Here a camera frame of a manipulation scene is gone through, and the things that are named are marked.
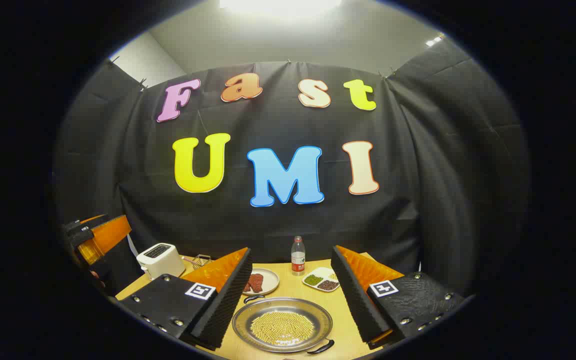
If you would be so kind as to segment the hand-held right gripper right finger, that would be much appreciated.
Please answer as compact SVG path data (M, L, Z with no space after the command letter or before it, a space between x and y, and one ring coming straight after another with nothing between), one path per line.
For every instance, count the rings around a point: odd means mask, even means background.
M404 274L340 245L330 260L359 336L371 349L427 332L467 300L427 273Z

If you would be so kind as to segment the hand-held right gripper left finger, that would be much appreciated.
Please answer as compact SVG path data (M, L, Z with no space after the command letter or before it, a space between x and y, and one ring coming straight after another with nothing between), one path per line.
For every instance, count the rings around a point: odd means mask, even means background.
M241 248L184 276L162 274L119 303L155 331L210 350L221 347L252 273Z

